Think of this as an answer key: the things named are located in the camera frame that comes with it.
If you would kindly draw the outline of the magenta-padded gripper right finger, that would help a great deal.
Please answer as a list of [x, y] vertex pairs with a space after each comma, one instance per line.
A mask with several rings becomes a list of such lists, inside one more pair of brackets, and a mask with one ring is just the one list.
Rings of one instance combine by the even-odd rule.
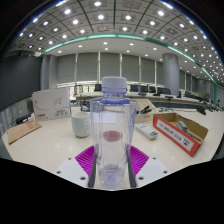
[[128, 172], [131, 188], [140, 188], [170, 174], [156, 157], [149, 157], [132, 146], [128, 157]]

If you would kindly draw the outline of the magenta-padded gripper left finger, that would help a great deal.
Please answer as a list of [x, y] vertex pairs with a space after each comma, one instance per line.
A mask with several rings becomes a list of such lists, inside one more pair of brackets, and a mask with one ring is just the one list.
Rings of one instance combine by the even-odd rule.
[[75, 157], [67, 158], [55, 175], [84, 188], [93, 188], [96, 177], [94, 147], [90, 146]]

